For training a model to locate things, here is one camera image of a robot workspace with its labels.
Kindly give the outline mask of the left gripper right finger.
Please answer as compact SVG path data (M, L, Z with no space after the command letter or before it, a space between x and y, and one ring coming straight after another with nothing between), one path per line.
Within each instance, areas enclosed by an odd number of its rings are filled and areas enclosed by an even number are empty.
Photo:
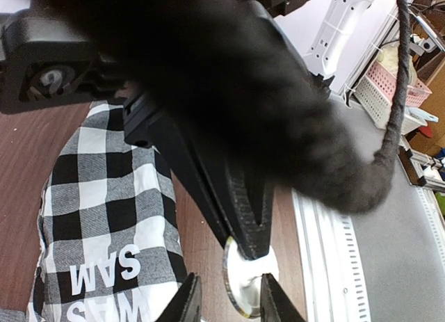
M261 321L305 322L271 273L261 276Z

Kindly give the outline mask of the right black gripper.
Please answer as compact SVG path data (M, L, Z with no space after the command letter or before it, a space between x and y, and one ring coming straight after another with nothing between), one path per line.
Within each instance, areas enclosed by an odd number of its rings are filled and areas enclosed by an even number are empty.
M139 83L63 20L39 10L1 14L1 112L12 115L110 99L125 91L125 140L157 147Z

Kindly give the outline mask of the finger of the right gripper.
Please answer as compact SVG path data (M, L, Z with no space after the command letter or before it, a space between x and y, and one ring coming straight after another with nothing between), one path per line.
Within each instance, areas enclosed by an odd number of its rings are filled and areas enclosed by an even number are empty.
M256 260L269 253L273 212L273 185L256 172L230 168L227 183L237 226L235 239L241 254Z
M239 225L223 177L223 158L210 159L203 154L191 135L161 110L147 116L147 134L195 201L219 244L225 246L229 237L236 236Z

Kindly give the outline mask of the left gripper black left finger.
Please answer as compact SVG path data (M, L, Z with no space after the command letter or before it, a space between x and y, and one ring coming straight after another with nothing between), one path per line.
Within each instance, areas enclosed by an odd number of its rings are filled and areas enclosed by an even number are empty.
M196 274L189 273L156 322L200 322L201 308L201 279Z

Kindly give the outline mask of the round gold brooch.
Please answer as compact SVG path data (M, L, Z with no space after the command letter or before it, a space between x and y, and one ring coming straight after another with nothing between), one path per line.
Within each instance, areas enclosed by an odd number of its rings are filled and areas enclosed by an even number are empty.
M271 245L266 256L248 260L242 256L236 240L231 236L227 239L222 276L229 300L243 318L260 317L261 277L267 273L277 280L280 278L277 257Z

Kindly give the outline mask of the black white checkered shirt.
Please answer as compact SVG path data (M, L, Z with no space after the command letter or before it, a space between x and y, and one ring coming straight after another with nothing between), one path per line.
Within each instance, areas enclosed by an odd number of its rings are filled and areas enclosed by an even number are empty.
M27 321L155 321L186 278L170 168L98 102L42 192Z

